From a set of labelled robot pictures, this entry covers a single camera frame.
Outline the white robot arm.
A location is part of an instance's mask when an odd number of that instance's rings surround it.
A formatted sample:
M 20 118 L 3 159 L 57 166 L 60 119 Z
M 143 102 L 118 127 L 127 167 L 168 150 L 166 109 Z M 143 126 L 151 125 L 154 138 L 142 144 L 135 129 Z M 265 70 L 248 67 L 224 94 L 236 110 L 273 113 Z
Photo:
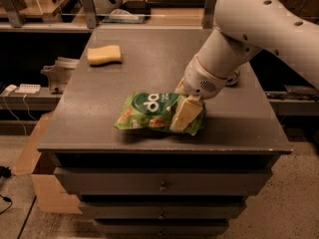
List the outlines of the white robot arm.
M 290 13 L 278 0 L 216 0 L 213 29 L 187 65 L 175 91 L 185 95 L 170 129 L 183 132 L 233 72 L 266 50 L 319 88 L 319 26 Z

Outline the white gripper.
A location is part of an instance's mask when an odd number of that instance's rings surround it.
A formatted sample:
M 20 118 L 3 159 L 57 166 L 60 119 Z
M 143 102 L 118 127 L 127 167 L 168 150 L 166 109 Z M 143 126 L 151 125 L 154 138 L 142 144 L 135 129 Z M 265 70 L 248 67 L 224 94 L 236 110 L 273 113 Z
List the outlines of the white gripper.
M 174 92 L 189 95 L 182 98 L 176 107 L 169 129 L 183 132 L 203 110 L 202 99 L 214 98 L 226 85 L 226 79 L 220 79 L 209 73 L 194 56 L 187 65 L 183 80 L 177 84 Z

